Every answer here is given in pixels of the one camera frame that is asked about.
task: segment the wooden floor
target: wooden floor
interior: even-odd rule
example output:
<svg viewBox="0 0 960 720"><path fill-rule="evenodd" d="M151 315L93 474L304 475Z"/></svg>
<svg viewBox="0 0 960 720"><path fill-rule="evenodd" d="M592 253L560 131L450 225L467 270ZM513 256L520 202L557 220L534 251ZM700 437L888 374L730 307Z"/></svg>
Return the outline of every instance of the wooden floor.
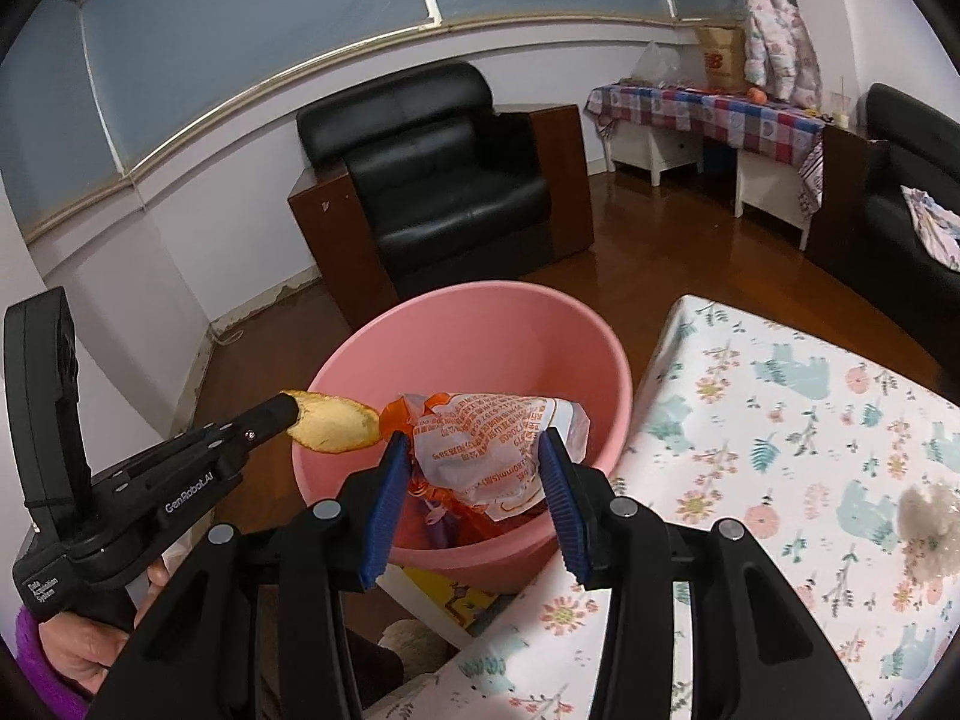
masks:
<svg viewBox="0 0 960 720"><path fill-rule="evenodd" d="M865 300L805 260L799 231L757 213L733 218L726 180L675 170L659 189L643 175L590 180L596 244L528 280L583 300L611 324L640 382L664 319L691 293L760 314L851 349L937 389L939 367ZM228 418L280 389L305 389L349 329L322 287L291 296L243 325L218 348L197 420ZM217 509L244 531L285 523L302 507L286 437L251 455L245 480ZM376 638L403 616L389 599L352 599L347 622Z"/></svg>

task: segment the pink trash can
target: pink trash can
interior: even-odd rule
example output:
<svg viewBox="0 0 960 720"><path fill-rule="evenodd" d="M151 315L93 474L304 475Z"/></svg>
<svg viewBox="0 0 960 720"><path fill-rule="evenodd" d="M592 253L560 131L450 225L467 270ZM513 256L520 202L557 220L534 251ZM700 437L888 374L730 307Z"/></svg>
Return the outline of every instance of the pink trash can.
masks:
<svg viewBox="0 0 960 720"><path fill-rule="evenodd" d="M590 418L586 462L606 473L627 440L632 401L627 355L608 324L569 295L515 281L462 284L402 303L351 336L310 389L378 410L405 392L573 400ZM335 456L294 444L304 501L335 497L347 475L375 466L382 452L382 443ZM390 561L491 592L517 592L553 553L554 536L549 514L541 514L482 543L431 549L422 514L408 498Z"/></svg>

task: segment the black leather sofa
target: black leather sofa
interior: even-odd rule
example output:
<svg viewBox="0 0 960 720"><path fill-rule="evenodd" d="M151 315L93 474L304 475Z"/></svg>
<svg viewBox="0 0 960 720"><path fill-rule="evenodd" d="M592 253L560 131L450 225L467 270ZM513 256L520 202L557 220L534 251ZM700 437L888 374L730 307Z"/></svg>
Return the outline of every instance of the black leather sofa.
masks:
<svg viewBox="0 0 960 720"><path fill-rule="evenodd" d="M593 243L576 106L495 110L463 61L296 114L312 167L290 205L354 328L441 286L516 278Z"/></svg>
<svg viewBox="0 0 960 720"><path fill-rule="evenodd" d="M913 336L952 385L960 381L960 274L923 248L901 186L960 214L960 124L884 84L872 87L866 110L874 141L845 280Z"/></svg>

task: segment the metal screw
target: metal screw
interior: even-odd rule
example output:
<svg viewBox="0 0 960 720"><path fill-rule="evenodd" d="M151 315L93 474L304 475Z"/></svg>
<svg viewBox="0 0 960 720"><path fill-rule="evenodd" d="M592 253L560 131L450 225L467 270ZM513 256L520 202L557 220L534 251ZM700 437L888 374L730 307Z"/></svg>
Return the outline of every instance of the metal screw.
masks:
<svg viewBox="0 0 960 720"><path fill-rule="evenodd" d="M740 541L746 533L743 525L737 522L736 519L721 520L718 530L723 538L728 538L730 541Z"/></svg>
<svg viewBox="0 0 960 720"><path fill-rule="evenodd" d="M319 501L313 505L313 515L317 519L336 519L340 516L340 504L332 498Z"/></svg>
<svg viewBox="0 0 960 720"><path fill-rule="evenodd" d="M610 511L617 517L633 517L640 511L640 504L632 498L619 496L610 502Z"/></svg>
<svg viewBox="0 0 960 720"><path fill-rule="evenodd" d="M206 535L206 540L211 544L226 544L233 538L233 526L227 525L226 522L221 522L219 525L214 525L210 528L210 532Z"/></svg>

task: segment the white tablecloth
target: white tablecloth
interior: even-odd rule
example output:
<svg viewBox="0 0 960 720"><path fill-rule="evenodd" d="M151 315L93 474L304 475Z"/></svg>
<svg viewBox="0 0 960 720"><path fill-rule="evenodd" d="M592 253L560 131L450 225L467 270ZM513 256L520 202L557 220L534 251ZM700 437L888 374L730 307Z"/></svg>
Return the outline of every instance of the white tablecloth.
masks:
<svg viewBox="0 0 960 720"><path fill-rule="evenodd" d="M960 412L872 362L702 298L674 308L613 478L667 521L742 520L795 586L875 718L896 717L957 626L960 584L914 586L896 535L910 485L960 485ZM691 632L675 586L674 717ZM475 644L377 717L589 715L606 591L556 555Z"/></svg>

